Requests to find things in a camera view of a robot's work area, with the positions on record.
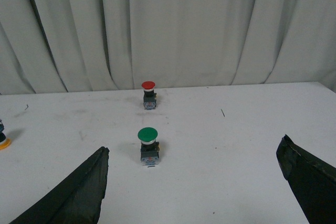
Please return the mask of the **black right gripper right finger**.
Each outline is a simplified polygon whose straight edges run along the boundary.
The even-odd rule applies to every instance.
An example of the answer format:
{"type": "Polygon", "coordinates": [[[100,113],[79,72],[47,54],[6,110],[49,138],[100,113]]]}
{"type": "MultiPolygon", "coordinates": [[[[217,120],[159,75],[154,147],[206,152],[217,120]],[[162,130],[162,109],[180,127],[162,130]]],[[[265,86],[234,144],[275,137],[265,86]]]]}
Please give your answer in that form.
{"type": "Polygon", "coordinates": [[[285,135],[276,150],[278,164],[309,223],[335,223],[335,167],[285,135]]]}

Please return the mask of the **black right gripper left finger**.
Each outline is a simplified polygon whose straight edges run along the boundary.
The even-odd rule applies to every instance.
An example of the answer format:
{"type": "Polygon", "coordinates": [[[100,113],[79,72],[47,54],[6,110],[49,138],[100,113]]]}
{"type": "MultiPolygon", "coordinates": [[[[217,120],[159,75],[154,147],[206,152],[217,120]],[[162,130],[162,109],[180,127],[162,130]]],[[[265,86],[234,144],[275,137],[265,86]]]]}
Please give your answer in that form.
{"type": "Polygon", "coordinates": [[[11,223],[97,223],[105,197],[109,149],[100,147],[11,223]]]}

